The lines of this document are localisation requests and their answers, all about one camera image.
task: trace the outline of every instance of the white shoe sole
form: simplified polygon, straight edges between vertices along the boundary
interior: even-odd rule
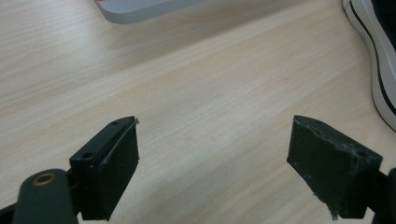
[[[343,0],[353,27],[370,52],[375,106],[396,131],[396,52],[375,16],[371,0]]]

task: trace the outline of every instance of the screw hole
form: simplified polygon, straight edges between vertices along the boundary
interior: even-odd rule
[[[33,180],[33,185],[37,187],[48,185],[50,182],[52,182],[55,179],[55,177],[56,174],[54,173],[40,175]]]
[[[82,158],[84,159],[90,159],[93,157],[93,154],[91,152],[85,153],[84,155],[82,155]]]

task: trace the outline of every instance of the white object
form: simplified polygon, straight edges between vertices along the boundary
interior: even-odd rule
[[[108,21],[133,23],[188,7],[203,0],[93,0]]]

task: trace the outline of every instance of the wooden table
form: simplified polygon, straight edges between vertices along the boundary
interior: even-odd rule
[[[206,0],[129,25],[92,1],[3,1],[0,34],[2,207],[131,115],[141,159],[110,223],[332,223],[286,163],[296,114],[396,166],[341,1]]]

